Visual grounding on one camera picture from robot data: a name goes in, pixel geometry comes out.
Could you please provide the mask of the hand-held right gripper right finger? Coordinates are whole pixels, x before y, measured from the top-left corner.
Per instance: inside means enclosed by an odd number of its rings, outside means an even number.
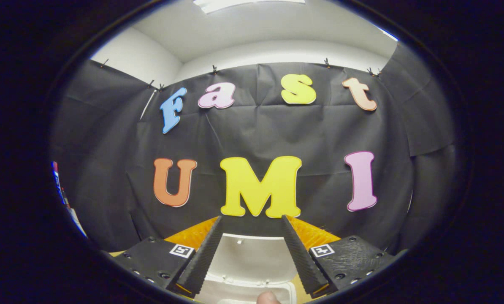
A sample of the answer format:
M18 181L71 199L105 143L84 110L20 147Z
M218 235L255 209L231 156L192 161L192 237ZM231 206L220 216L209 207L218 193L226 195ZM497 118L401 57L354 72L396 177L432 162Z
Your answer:
M362 237L340 238L297 218L282 216L285 244L310 296L344 293L379 276L406 255L373 246Z

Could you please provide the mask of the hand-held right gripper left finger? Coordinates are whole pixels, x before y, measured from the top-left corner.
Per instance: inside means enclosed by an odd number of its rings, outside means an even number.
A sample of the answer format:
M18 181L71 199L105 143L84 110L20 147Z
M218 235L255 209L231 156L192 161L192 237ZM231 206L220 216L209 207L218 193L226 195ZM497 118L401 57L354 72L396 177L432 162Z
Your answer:
M140 242L108 254L112 264L162 293L196 296L222 239L225 218L216 216L163 237L140 229Z

